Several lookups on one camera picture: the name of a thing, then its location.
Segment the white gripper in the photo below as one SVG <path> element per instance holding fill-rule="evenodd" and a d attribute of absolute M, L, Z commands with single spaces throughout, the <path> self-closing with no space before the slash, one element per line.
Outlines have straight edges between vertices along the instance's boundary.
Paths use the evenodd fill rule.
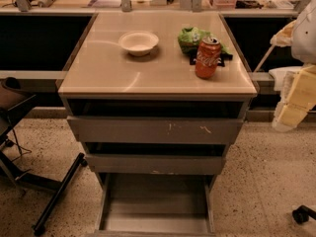
<path fill-rule="evenodd" d="M 296 21 L 279 30 L 270 44 L 279 47 L 292 46 L 292 32 Z M 316 106 L 316 65 L 304 65 L 297 72 L 285 74 L 280 101 L 276 105 L 272 127 L 276 131 L 290 131 L 305 119 Z"/>

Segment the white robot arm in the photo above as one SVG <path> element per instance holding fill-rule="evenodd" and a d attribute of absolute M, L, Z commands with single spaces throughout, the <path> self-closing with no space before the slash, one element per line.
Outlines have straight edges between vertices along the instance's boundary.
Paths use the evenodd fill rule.
<path fill-rule="evenodd" d="M 297 19 L 278 31 L 270 40 L 274 46 L 290 46 L 291 56 L 303 63 L 297 72 L 286 72 L 280 101 L 276 105 L 273 128 L 290 131 L 316 106 L 316 0 Z"/>

